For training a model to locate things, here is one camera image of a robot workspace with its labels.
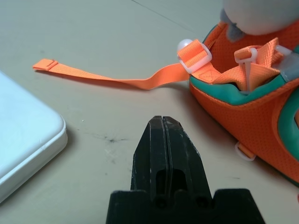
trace beige table surface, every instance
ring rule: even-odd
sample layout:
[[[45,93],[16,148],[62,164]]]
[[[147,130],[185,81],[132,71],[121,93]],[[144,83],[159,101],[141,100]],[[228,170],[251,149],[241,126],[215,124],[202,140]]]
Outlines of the beige table surface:
[[[0,205],[0,224],[105,223],[110,193],[130,188],[132,156],[154,115],[181,122],[212,194],[248,188],[267,223],[298,223],[298,188],[261,160],[239,158],[236,140],[198,105],[187,83],[139,91],[32,70],[45,57],[110,77],[146,78],[177,62],[182,39],[203,40],[221,9],[219,0],[136,2],[0,2],[0,69],[58,111],[69,136],[65,150]]]

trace white device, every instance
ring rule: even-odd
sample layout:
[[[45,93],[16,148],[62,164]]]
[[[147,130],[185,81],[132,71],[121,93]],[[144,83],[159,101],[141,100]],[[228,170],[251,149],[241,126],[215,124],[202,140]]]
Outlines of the white device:
[[[0,71],[0,203],[66,143],[63,118]]]

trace white bead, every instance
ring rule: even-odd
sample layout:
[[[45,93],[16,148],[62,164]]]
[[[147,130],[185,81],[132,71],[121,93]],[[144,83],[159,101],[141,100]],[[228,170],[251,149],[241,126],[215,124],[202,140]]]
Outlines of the white bead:
[[[184,39],[182,40],[179,44],[178,44],[178,51],[183,49],[185,46],[187,46],[188,44],[192,43],[192,40],[190,39]]]

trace orange nylon webbing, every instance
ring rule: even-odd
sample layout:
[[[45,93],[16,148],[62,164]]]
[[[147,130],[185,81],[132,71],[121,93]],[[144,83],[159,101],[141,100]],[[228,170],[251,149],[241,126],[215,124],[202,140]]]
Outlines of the orange nylon webbing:
[[[49,60],[49,59],[42,59],[41,61],[33,65],[33,68],[35,70],[49,71],[49,72],[54,72],[54,73],[64,74],[64,75],[74,76],[74,77],[115,81],[115,82],[129,84],[144,90],[150,90],[167,83],[186,81],[190,77],[190,75],[186,72],[186,70],[180,63],[168,65],[160,69],[152,77],[147,79],[109,78],[109,77],[89,73],[86,71],[82,71],[80,69],[72,68],[67,65],[60,64],[55,60]]]
[[[250,90],[254,90],[256,87],[266,82],[269,78],[279,74],[279,70],[271,68],[271,65],[281,58],[281,55],[275,52],[275,46],[277,44],[278,39],[275,38],[258,49],[256,63],[251,63],[249,76]],[[236,51],[235,54],[239,56],[239,58],[250,57],[251,53],[249,52],[249,49],[250,47],[241,49]],[[201,43],[198,40],[195,40],[185,48],[179,50],[178,55],[185,65],[190,67],[200,59],[204,58],[207,53],[204,51]],[[190,77],[180,63],[168,65],[147,79],[109,78],[72,68],[64,64],[60,64],[55,60],[49,59],[42,59],[40,62],[35,64],[33,68],[36,70],[44,70],[74,77],[120,82],[144,90],[150,90],[167,83],[186,81]],[[243,64],[220,73],[213,67],[212,63],[209,62],[196,72],[192,73],[192,75],[195,78],[209,84],[236,83],[241,91],[244,91],[247,88],[246,71]]]

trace orange fabric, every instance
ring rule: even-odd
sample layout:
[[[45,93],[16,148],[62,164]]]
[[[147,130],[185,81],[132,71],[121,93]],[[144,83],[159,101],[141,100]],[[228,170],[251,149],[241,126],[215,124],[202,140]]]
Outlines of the orange fabric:
[[[72,68],[64,64],[60,64],[55,60],[49,59],[42,59],[41,61],[33,65],[33,68],[35,70],[50,71],[74,77],[115,81],[129,84],[144,90],[150,90],[167,83],[186,81],[190,77],[190,75],[186,72],[186,70],[180,63],[168,65],[160,69],[152,77],[147,79],[113,79]]]
[[[191,67],[196,62],[207,56],[199,40],[194,40],[186,47],[178,51],[178,56],[187,67]]]
[[[250,48],[258,48],[257,63],[251,64],[250,69],[250,90],[254,90],[266,82],[269,78],[279,74],[279,70],[271,68],[272,62],[277,61],[282,57],[281,54],[276,54],[275,47],[278,44],[278,39],[275,38],[264,46],[250,46],[240,49],[235,52],[235,56],[244,59],[251,57]],[[197,79],[209,84],[225,84],[236,83],[240,90],[247,90],[245,66],[240,65],[233,67],[223,73],[220,73],[212,63],[209,63],[192,74]]]
[[[263,46],[274,38],[278,38],[279,44],[288,49],[294,49],[299,43],[299,20],[278,32],[259,36],[246,35],[234,43],[227,39],[227,29],[228,26],[225,23],[219,23],[204,41],[213,55],[211,63],[220,73],[237,65],[234,52],[239,49],[252,45]]]
[[[279,74],[279,70],[271,68],[272,62],[279,59],[279,55],[275,54],[275,46],[278,39],[275,38],[262,47],[259,47],[257,54],[257,64],[252,63],[250,69],[250,90],[263,84],[269,78]],[[235,52],[235,56],[239,58],[251,57],[250,47],[240,49]],[[178,51],[178,56],[187,67],[194,65],[196,62],[207,56],[206,51],[198,40],[193,41],[185,48]],[[188,80],[189,75],[180,64],[174,64],[162,68],[152,77],[144,80],[135,79],[112,79],[89,72],[85,72],[76,68],[72,68],[58,63],[54,60],[43,59],[33,66],[36,70],[46,70],[54,73],[65,74],[69,76],[116,81],[136,86],[140,89],[149,90],[163,84]],[[192,74],[197,79],[209,84],[225,84],[236,83],[241,91],[247,90],[246,70],[244,65],[231,68],[222,74],[214,68],[211,63],[207,63],[198,71]]]
[[[190,84],[192,94],[204,109],[247,149],[299,182],[299,162],[285,149],[278,134],[278,116],[292,91],[295,79],[268,95],[244,105],[232,106]]]

